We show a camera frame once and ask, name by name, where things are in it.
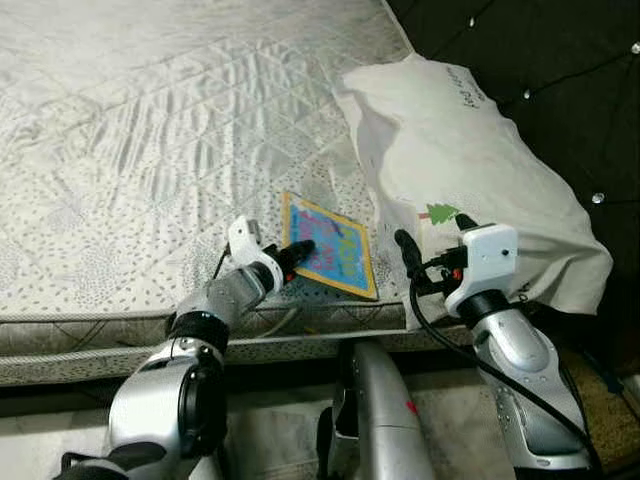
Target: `white pillowcase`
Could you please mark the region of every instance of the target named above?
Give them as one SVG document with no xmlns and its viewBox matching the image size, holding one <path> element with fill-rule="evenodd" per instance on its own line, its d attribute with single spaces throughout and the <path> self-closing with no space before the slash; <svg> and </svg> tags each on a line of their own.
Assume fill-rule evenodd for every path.
<svg viewBox="0 0 640 480">
<path fill-rule="evenodd" d="M 395 229 L 416 238 L 426 261 L 457 244 L 459 210 L 480 224 L 518 230 L 512 298 L 525 294 L 564 312 L 596 313 L 611 256 L 569 185 L 531 153 L 468 69 L 411 54 L 347 73 L 334 94 L 399 282 L 408 285 Z M 444 314 L 441 295 L 423 307 L 431 319 Z M 417 325 L 408 318 L 409 327 Z"/>
</svg>

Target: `blue card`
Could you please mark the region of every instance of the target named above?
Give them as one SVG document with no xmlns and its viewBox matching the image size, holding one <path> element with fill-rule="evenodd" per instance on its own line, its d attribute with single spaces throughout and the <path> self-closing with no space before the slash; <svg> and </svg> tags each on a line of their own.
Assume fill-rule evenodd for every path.
<svg viewBox="0 0 640 480">
<path fill-rule="evenodd" d="M 316 250 L 296 272 L 361 297 L 377 300 L 363 225 L 289 192 L 284 194 L 284 244 L 314 240 Z"/>
</svg>

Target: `white quilted mattress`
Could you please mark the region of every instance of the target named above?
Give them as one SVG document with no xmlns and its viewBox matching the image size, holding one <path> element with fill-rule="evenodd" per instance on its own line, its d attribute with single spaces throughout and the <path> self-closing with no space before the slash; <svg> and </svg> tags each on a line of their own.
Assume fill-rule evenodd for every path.
<svg viewBox="0 0 640 480">
<path fill-rule="evenodd" d="M 376 305 L 397 304 L 331 87 L 409 49 L 380 0 L 1 0 L 2 351 L 88 348 L 108 322 L 155 341 L 127 319 L 204 282 L 240 213 L 280 243 L 284 190 L 367 225 Z M 352 300 L 301 280 L 265 308 Z"/>
</svg>

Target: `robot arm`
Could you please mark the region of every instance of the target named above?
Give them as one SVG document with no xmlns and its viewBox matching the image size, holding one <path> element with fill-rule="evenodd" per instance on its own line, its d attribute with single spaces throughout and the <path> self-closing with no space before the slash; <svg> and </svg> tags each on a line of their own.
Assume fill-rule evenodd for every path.
<svg viewBox="0 0 640 480">
<path fill-rule="evenodd" d="M 312 241 L 262 250 L 255 222 L 229 229 L 239 268 L 207 284 L 177 308 L 168 339 L 120 387 L 109 414 L 110 453 L 58 479 L 186 478 L 226 434 L 224 353 L 229 330 L 314 248 Z"/>
<path fill-rule="evenodd" d="M 463 231 L 461 245 L 424 265 L 409 234 L 396 232 L 412 280 L 416 315 L 433 333 L 435 329 L 423 321 L 417 297 L 441 292 L 448 313 L 460 317 L 471 331 L 474 361 L 493 391 L 509 458 L 519 478 L 597 475 L 593 463 L 597 458 L 585 442 L 584 418 L 560 375 L 554 345 L 505 296 L 516 268 L 517 232 L 505 225 L 477 227 L 468 217 L 460 220 L 459 225 L 471 227 Z M 441 267 L 443 280 L 432 282 L 428 267 Z M 446 337 L 438 338 L 437 331 L 433 335 L 456 348 L 447 344 Z M 534 403 L 532 397 L 542 402 Z M 541 403 L 558 415 L 541 408 Z M 570 429 L 558 421 L 559 416 L 572 424 Z"/>
</svg>

